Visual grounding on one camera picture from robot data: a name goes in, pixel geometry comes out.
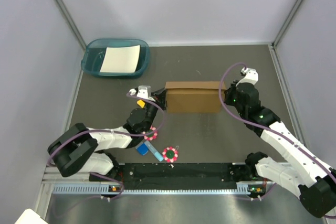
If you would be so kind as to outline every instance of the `metal frame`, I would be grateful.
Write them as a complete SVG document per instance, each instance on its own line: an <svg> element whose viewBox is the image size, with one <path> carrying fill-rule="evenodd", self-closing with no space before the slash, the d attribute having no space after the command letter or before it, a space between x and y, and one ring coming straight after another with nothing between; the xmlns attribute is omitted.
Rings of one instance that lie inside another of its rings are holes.
<svg viewBox="0 0 336 224"><path fill-rule="evenodd" d="M86 43L80 34L72 16L70 15L68 8L65 6L63 0L54 0L59 11L63 15L65 22L68 24L70 30L72 31L73 35L77 38L78 43L81 45L82 49L85 50L86 48Z"/></svg>
<svg viewBox="0 0 336 224"><path fill-rule="evenodd" d="M276 50L274 49L274 47L272 45L268 45L268 48L269 48L269 52L270 52L272 60L273 60L275 71L276 71L278 79L279 79L280 87L281 87L281 90L282 90L283 97L285 99L285 103L286 103L286 106L287 106L287 109L288 109L288 113L289 113L290 119L291 119L292 124L293 124L295 135L301 143L303 143L306 147L308 147L307 142L305 140L306 139L305 134L303 133L303 130L302 130L302 127L301 127L301 124L300 124L300 120L299 120L299 117L298 117L297 112L296 112L297 111L296 105L293 101L291 92L290 92L289 87L288 87L287 78L285 77L285 74L282 70L281 60L280 60Z"/></svg>
<svg viewBox="0 0 336 224"><path fill-rule="evenodd" d="M286 30L288 29L289 25L291 24L292 20L294 19L297 11L299 10L301 4L304 0L296 0L293 8L290 10L285 22L283 23L278 35L276 36L273 46L276 48L278 44L280 43L281 39L283 38Z"/></svg>

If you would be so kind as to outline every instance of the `cardboard box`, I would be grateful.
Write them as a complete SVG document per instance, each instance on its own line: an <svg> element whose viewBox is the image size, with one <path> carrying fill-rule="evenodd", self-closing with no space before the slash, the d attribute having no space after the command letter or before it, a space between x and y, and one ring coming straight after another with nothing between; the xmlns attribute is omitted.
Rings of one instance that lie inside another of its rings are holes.
<svg viewBox="0 0 336 224"><path fill-rule="evenodd" d="M166 82L168 113L216 113L221 109L219 81ZM224 97L225 86L222 86Z"/></svg>

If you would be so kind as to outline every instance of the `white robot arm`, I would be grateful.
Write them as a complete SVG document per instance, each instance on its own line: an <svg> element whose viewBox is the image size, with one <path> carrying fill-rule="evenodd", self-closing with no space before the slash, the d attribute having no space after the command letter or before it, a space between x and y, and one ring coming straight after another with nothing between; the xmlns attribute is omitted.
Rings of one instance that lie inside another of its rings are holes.
<svg viewBox="0 0 336 224"><path fill-rule="evenodd" d="M263 129L245 121L246 126L275 148L291 167L260 152L249 154L246 165L255 175L270 179L293 193L312 215L323 217L336 207L336 184L325 171L335 176L335 170L298 141L273 111L261 106L254 87L258 81L256 70L244 68L241 74L244 77L225 91L225 104L234 106L243 120L262 125Z"/></svg>
<svg viewBox="0 0 336 224"><path fill-rule="evenodd" d="M137 146L143 140L142 133L150 129L158 108L165 110L165 89L151 92L151 87L139 86L131 89L129 95L148 101L143 102L141 108L132 110L125 125L95 130L77 123L49 146L50 159L63 177L77 172L115 177L119 164L104 150Z"/></svg>

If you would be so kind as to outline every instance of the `purple cable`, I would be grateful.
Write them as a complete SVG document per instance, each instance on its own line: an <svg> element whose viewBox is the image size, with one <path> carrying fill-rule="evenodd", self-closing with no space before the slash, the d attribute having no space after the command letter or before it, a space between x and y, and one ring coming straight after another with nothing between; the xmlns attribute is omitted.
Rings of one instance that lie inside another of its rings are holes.
<svg viewBox="0 0 336 224"><path fill-rule="evenodd" d="M236 64L233 64L231 67L229 67L225 73L223 74L222 78L221 78L221 82L219 84L219 89L218 89L218 95L219 95L219 100L220 100L220 103L222 104L223 108L226 110L226 112L231 115L233 118L243 122L243 123L246 123L246 124L249 124L249 125L252 125L254 127L258 127L258 128L261 128L263 130L266 130L266 131L269 131L269 132L272 132L278 136L281 136L283 139L285 139L287 142L289 142L290 144L294 144L294 142L289 139L288 137L286 137L285 135L281 134L280 132L277 132L275 130L272 130L268 127L265 127L263 125L260 125L260 124L256 124L256 123L253 123L253 122L250 122L250 121L247 121L247 120L244 120L238 116L236 116L235 114L233 114L226 106L226 104L224 103L223 99L222 99L222 85L223 85L223 82L224 82L224 79L225 77L227 76L227 74L231 71L231 69L233 69L234 67L237 67L239 65L242 65L244 66L244 68L246 69L246 64L244 64L243 62L238 62ZM332 181L336 184L336 178L331 174L331 172L325 168L318 160L316 160L314 157L312 157L309 153L307 153L305 150L303 150L302 148L298 148L298 150L300 152L302 152L306 157L308 157L310 160L312 160L313 162L315 162L325 173L328 174L328 176L332 179ZM329 219L336 219L336 216L327 216L325 215L326 218L329 218Z"/></svg>
<svg viewBox="0 0 336 224"><path fill-rule="evenodd" d="M116 196L114 196L113 198L110 198L111 200L118 199L118 198L121 196L121 194L124 192L124 185L123 185L123 183L121 183L121 182L119 182L119 181L117 181L117 180L115 180L115 179L113 179L113 178L109 178L109 177L107 177L107 176L100 175L100 174L98 174L98 173L90 173L90 174L93 175L93 176L99 177L99 178L103 178L103 179L106 179L106 180L115 182L115 183L117 183L118 185L121 186L121 190L120 190L120 192L119 192ZM55 206L55 204L54 204L54 202L53 202L53 214L54 214L54 216L55 216L57 219L60 219L60 218L62 218L63 216L65 216L68 212L70 212L71 210L73 210L75 207L77 207L79 204L83 203L84 201L87 201L88 199L95 199L95 198L101 198L101 196L99 196L99 195L93 195L93 196L89 196L89 197L87 197L87 198L84 198L84 199L80 200L79 202L75 203L73 206L69 207L69 208L68 208L63 214L61 214L61 215L58 215L58 214L56 213L56 206Z"/></svg>

